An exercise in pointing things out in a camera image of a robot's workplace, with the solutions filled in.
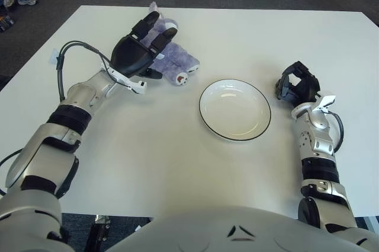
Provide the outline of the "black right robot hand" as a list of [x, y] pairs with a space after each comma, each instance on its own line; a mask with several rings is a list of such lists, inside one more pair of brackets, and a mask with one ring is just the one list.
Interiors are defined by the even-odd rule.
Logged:
[[[290, 75], [300, 79], [296, 85], [290, 82]], [[320, 91], [318, 79], [303, 65], [297, 61], [284, 70], [281, 78], [275, 84], [277, 99], [290, 103], [293, 107], [300, 104], [315, 102], [316, 94]]]

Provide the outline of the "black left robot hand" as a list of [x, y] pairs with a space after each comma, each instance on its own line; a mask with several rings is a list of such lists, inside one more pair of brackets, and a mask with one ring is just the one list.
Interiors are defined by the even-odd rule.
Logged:
[[159, 13], [152, 11], [140, 20], [128, 35], [120, 39], [113, 49], [110, 67], [127, 78], [136, 75], [162, 79], [161, 71], [156, 71], [150, 66], [175, 37], [178, 30], [176, 27], [169, 27], [161, 33], [153, 34], [152, 29], [158, 18]]

